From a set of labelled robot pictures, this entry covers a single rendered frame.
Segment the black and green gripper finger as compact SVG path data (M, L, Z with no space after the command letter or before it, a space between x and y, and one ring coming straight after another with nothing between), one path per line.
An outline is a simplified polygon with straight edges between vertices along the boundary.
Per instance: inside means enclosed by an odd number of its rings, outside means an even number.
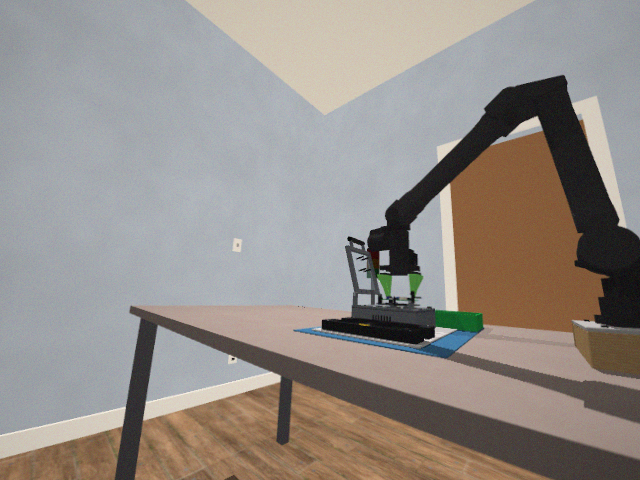
M380 283L381 283L381 285L382 285L382 287L384 289L385 295L386 296L390 296L390 294L391 294L392 276L384 275L384 274L377 274L377 277L378 277L378 279L379 279L379 281L380 281Z
M419 274L409 274L409 282L410 282L410 292L414 291L414 297L416 297L417 290L419 285L423 279L422 275Z

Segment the green bin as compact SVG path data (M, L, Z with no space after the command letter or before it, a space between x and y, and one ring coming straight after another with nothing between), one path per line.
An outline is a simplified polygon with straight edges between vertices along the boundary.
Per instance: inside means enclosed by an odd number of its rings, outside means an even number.
M482 313L435 310L435 318L436 327L473 332L483 328Z

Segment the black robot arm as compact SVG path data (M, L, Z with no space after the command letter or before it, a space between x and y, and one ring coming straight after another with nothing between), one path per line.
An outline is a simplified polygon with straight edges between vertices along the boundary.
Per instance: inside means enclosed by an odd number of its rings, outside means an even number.
M560 75L517 85L517 89L503 89L484 108L486 113L473 129L416 186L387 208L387 226L369 233L370 251L389 250L390 265L390 248L409 247L410 224L426 205L497 139L538 116L577 233L585 232L578 241L575 266L611 277L601 278L604 297L598 297L601 315L594 315L595 323L640 328L640 239L618 226L620 219L567 85L565 76Z

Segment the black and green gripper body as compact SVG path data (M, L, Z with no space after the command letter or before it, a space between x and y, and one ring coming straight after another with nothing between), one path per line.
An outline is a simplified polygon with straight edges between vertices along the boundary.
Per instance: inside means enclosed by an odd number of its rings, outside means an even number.
M412 269L412 270L411 270ZM408 276L408 274L419 274L420 266L409 264L409 247L390 248L390 265L380 265L380 270L386 270L390 273L380 273L390 276Z

